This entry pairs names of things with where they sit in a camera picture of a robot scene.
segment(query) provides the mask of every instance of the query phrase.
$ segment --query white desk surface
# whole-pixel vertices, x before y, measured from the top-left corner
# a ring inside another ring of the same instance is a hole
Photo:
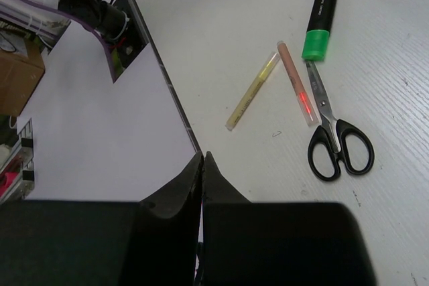
[[[282,65],[234,131],[225,128],[278,40],[310,90],[300,54],[313,0],[136,1],[202,150],[242,194],[342,202],[380,285],[429,285],[429,0],[338,0],[318,67],[334,114],[370,137],[376,159],[365,177],[343,168],[333,184],[310,171],[315,128]]]

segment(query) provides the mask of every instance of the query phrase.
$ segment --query scissors blade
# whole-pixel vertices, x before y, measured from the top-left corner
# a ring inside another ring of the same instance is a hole
[[[306,66],[314,100],[316,101],[317,109],[319,110],[320,118],[322,119],[322,127],[324,127],[328,132],[334,152],[338,153],[341,151],[341,144],[335,131],[336,119],[332,114],[328,94],[324,89],[316,64],[313,61],[306,60]]]
[[[316,64],[313,61],[306,60],[307,73],[311,83],[311,89],[313,91],[314,99],[316,103],[318,98],[327,97],[326,90],[324,89],[322,79],[320,78],[319,72],[316,68]]]

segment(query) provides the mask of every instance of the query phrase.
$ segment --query pink highlighter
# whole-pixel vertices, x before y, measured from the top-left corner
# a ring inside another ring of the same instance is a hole
[[[278,42],[277,49],[279,51],[280,57],[282,58],[286,72],[289,75],[290,82],[294,87],[296,98],[298,99],[298,103],[300,105],[302,114],[304,114],[307,125],[311,127],[312,125],[318,124],[319,120],[317,119],[310,100],[308,99],[304,85],[301,82],[300,75],[298,74],[294,61],[290,56],[288,47],[284,42]]]

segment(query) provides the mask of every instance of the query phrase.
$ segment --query black scissors handle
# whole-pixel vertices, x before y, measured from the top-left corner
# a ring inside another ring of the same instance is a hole
[[[340,160],[344,163],[347,173],[351,175],[363,175],[368,173],[369,170],[371,170],[371,168],[373,167],[374,159],[375,159],[374,148],[371,141],[368,139],[368,137],[364,134],[364,132],[359,130],[357,127],[343,120],[338,120],[336,122],[335,131],[336,131],[336,134],[338,135],[340,146],[341,146],[341,151],[338,153],[334,152],[334,145],[333,145],[334,143],[331,142],[328,133],[320,125],[317,127],[316,131],[314,132],[310,140],[310,144],[308,146],[308,162],[310,164],[311,170],[316,175],[316,177],[326,182],[331,182],[338,179],[341,176],[341,169],[339,165]],[[346,138],[348,135],[354,135],[358,137],[360,140],[362,140],[364,146],[367,148],[368,162],[367,162],[367,165],[362,170],[355,169],[351,164],[349,150],[347,149],[347,142],[346,142]],[[314,148],[318,144],[322,144],[326,147],[330,160],[332,161],[332,165],[334,166],[334,174],[330,177],[325,177],[324,175],[322,175],[317,170],[314,164],[313,153],[314,153]]]

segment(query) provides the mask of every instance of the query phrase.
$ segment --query highlighter cap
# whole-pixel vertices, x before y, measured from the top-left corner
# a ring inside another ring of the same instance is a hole
[[[304,60],[324,60],[328,48],[329,31],[315,29],[307,31],[302,58]]]

